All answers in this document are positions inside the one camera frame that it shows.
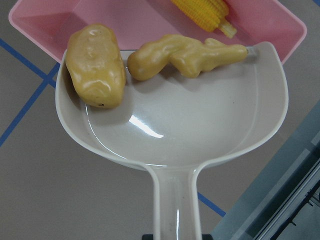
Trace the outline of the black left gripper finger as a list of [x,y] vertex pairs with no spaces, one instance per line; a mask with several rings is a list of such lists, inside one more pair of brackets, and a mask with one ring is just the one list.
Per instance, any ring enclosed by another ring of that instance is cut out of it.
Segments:
[[142,236],[142,240],[153,240],[153,239],[154,239],[153,234],[144,234]]

